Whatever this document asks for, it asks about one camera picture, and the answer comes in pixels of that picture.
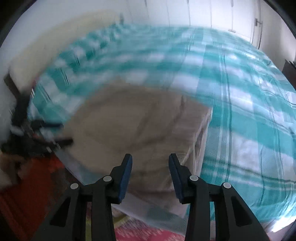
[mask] folded brown garment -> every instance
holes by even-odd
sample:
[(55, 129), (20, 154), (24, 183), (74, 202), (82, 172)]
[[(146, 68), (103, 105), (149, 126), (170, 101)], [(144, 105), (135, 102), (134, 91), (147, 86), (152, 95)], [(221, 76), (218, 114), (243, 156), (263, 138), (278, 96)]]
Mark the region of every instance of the folded brown garment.
[[(64, 134), (74, 139), (67, 150), (86, 168), (103, 175), (130, 153), (129, 192), (170, 209), (178, 201), (171, 198), (168, 157), (176, 153), (182, 165), (199, 175), (211, 114), (211, 108), (172, 91), (107, 84), (65, 125)], [(159, 192), (168, 198), (161, 195), (158, 202)]]

